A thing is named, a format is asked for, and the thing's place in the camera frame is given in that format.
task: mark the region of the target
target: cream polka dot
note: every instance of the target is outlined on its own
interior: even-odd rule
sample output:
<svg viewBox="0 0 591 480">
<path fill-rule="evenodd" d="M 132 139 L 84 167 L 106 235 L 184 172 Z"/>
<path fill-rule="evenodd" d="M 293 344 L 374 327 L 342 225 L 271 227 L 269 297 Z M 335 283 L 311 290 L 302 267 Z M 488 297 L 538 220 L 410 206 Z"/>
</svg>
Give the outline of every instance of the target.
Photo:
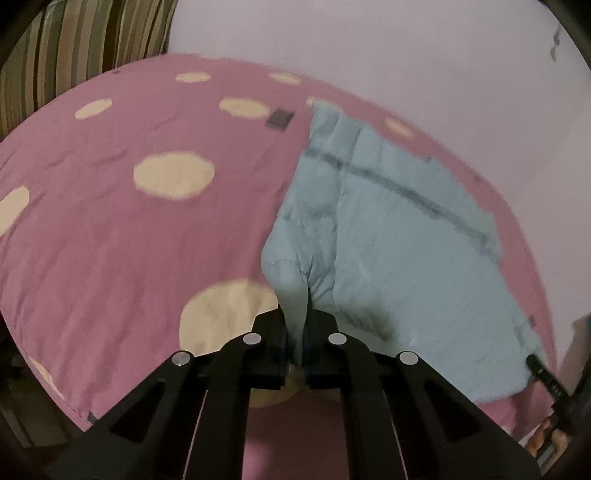
<svg viewBox="0 0 591 480">
<path fill-rule="evenodd" d="M 214 284 L 185 305 L 178 332 L 180 348 L 193 355 L 216 352 L 228 340 L 249 332 L 259 313 L 276 308 L 273 291 L 252 280 Z"/>
<path fill-rule="evenodd" d="M 289 400 L 296 393 L 306 389 L 306 376 L 301 367 L 290 365 L 285 385 L 280 390 L 262 390 L 254 388 L 251 391 L 251 408 L 263 408 Z"/>
<path fill-rule="evenodd" d="M 62 395 L 61 392 L 57 389 L 56 384 L 53 381 L 53 377 L 47 371 L 47 369 L 43 365 L 41 365 L 39 362 L 37 362 L 36 360 L 33 360 L 31 357 L 29 357 L 29 361 L 35 367 L 35 369 L 37 369 L 39 374 L 42 376 L 43 380 L 45 380 L 47 382 L 47 384 L 57 394 L 57 396 L 65 401 L 64 395 Z"/>
<path fill-rule="evenodd" d="M 171 200 L 201 193 L 212 182 L 215 166 L 191 152 L 169 152 L 142 160 L 134 168 L 138 190 Z"/>
<path fill-rule="evenodd" d="M 412 129 L 394 118 L 387 118 L 386 119 L 386 126 L 392 132 L 400 135 L 401 137 L 404 137 L 408 140 L 411 140 L 412 138 L 414 138 L 414 132 L 412 131 Z"/>
<path fill-rule="evenodd" d="M 78 120 L 84 120 L 85 118 L 90 118 L 91 116 L 98 115 L 99 113 L 104 112 L 109 107 L 113 105 L 113 100 L 110 98 L 103 98 L 101 100 L 95 100 L 94 102 L 87 103 L 84 107 L 79 109 L 74 116 Z"/>
<path fill-rule="evenodd" d="M 0 200 L 0 235 L 5 234 L 29 204 L 29 190 L 19 187 Z"/>
<path fill-rule="evenodd" d="M 343 111 L 343 109 L 340 107 L 340 105 L 338 105 L 338 104 L 336 104 L 334 102 L 331 102 L 330 100 L 324 100 L 323 98 L 309 97 L 306 100 L 306 105 L 309 108 L 312 108 L 312 105 L 313 104 L 316 104 L 316 105 L 326 105 L 326 106 L 331 107 L 334 110 L 338 110 L 338 111 L 341 111 L 341 112 Z"/>
<path fill-rule="evenodd" d="M 232 116 L 249 119 L 266 118 L 270 112 L 267 105 L 251 98 L 226 97 L 220 102 L 219 107 Z"/>
<path fill-rule="evenodd" d="M 197 82 L 206 82 L 210 80 L 212 76 L 206 72 L 185 72 L 179 73 L 175 80 L 177 82 L 184 82 L 184 83 L 197 83 Z"/>
<path fill-rule="evenodd" d="M 272 72 L 269 74 L 269 77 L 271 77 L 273 80 L 286 83 L 288 85 L 299 85 L 301 83 L 300 78 L 287 72 Z"/>
</svg>

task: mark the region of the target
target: pink fabric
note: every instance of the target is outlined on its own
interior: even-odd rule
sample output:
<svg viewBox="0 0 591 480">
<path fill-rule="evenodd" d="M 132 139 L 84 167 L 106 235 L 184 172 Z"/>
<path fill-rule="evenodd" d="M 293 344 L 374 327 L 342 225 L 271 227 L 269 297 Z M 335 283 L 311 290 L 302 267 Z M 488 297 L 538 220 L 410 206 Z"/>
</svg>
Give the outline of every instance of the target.
<svg viewBox="0 0 591 480">
<path fill-rule="evenodd" d="M 311 96 L 338 104 L 414 154 L 436 157 L 495 215 L 505 251 L 501 273 L 525 314 L 534 316 L 554 368 L 550 314 L 535 262 L 492 186 L 417 128 L 410 125 L 414 138 L 392 132 L 385 119 L 395 115 L 305 76 L 298 76 L 299 85 L 279 83 L 270 71 L 192 55 L 144 60 L 61 95 L 0 144 L 0 199 L 19 186 L 30 191 L 28 206 L 0 236 L 0 310 L 24 356 L 51 374 L 63 399 L 38 378 L 66 414 L 88 428 L 89 412 L 103 415 L 178 350 L 181 311 L 196 292 L 236 278 L 264 283 L 261 249 L 306 146 Z M 176 82 L 184 72 L 206 72 L 211 80 Z M 280 132 L 266 128 L 264 118 L 222 112 L 218 104 L 228 96 L 296 114 Z M 112 99 L 106 111 L 74 117 L 85 104 L 106 98 Z M 134 167 L 168 151 L 195 151 L 210 160 L 216 169 L 211 185 L 182 201 L 136 189 Z M 542 389 L 530 388 L 482 408 L 519 435 L 549 405 Z M 336 422 L 339 409 L 305 396 L 253 411 L 245 478 L 291 478 L 287 471 L 271 476 L 269 465 L 287 459 L 286 448 L 303 458 L 294 449 L 309 448 L 315 435 L 344 445 L 342 429 L 324 425 Z M 310 424 L 279 429 L 267 414 Z M 273 433 L 267 435 L 267 427 Z M 306 441 L 291 438 L 304 431 Z M 310 458 L 319 450 L 312 448 Z M 318 454 L 319 462 L 328 462 L 322 478 L 344 478 L 329 465 L 344 462 L 343 452 L 335 447 L 328 460 Z"/>
</svg>

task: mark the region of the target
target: light blue towel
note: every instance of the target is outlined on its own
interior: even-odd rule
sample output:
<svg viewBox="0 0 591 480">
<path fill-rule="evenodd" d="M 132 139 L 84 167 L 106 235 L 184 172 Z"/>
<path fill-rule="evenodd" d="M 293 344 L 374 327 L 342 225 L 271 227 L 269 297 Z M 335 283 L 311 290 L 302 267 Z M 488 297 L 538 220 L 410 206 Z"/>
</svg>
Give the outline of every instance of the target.
<svg viewBox="0 0 591 480">
<path fill-rule="evenodd" d="M 530 379 L 539 338 L 498 271 L 494 218 L 436 160 L 315 106 L 308 150 L 262 253 L 301 359 L 307 291 L 339 329 L 386 355 L 417 352 L 473 401 Z"/>
</svg>

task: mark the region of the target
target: metal screw head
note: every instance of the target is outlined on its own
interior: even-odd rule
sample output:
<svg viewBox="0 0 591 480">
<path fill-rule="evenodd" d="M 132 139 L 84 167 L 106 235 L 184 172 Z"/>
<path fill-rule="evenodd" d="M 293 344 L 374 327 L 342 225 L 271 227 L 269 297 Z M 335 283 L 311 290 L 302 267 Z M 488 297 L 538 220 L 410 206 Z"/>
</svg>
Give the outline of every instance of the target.
<svg viewBox="0 0 591 480">
<path fill-rule="evenodd" d="M 247 333 L 244 337 L 242 337 L 242 341 L 247 345 L 256 345 L 257 343 L 260 343 L 261 340 L 261 336 L 255 332 Z"/>
<path fill-rule="evenodd" d="M 414 352 L 402 352 L 398 358 L 404 365 L 416 365 L 418 363 L 418 356 Z"/>
<path fill-rule="evenodd" d="M 183 365 L 188 364 L 190 360 L 191 354 L 188 352 L 176 352 L 173 355 L 173 363 L 178 367 L 182 367 Z"/>
<path fill-rule="evenodd" d="M 331 333 L 329 335 L 329 342 L 333 345 L 344 345 L 347 342 L 347 337 L 342 333 Z"/>
</svg>

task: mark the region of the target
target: clothing tag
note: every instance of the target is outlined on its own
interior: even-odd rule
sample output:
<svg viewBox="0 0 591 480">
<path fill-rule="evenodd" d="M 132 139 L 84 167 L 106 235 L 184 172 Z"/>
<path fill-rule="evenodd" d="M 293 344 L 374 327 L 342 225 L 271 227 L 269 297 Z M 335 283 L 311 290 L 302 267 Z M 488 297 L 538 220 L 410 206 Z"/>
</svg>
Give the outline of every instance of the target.
<svg viewBox="0 0 591 480">
<path fill-rule="evenodd" d="M 278 108 L 269 116 L 269 118 L 267 118 L 265 126 L 267 128 L 275 128 L 284 132 L 289 126 L 291 119 L 294 118 L 295 114 L 295 112 Z"/>
</svg>

